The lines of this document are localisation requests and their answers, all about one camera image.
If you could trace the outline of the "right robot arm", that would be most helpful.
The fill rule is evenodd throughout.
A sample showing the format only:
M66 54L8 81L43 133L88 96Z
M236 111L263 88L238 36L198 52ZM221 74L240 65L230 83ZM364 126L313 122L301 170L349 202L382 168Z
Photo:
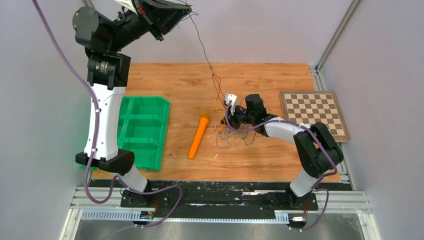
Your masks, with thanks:
M233 132L242 133L241 125L248 125L246 132L295 145L302 168L290 183L285 201L290 208L298 209L325 177L337 173L337 166L344 160L342 150L324 123L296 123L270 114L259 94L250 94L244 100L246 106L242 107L235 94L227 93L221 122Z

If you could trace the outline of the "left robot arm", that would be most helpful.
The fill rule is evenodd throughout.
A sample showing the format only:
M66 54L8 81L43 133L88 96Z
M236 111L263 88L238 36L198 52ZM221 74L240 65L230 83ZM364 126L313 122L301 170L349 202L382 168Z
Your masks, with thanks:
M76 163L114 174L134 193L140 207L153 201L149 181L135 166L135 154L118 147L121 103L128 85L131 58L123 48L150 33L162 41L183 18L188 4L167 0L121 0L123 10L114 20L93 7L83 6L73 15L75 40L87 55L87 86L91 97L89 134Z

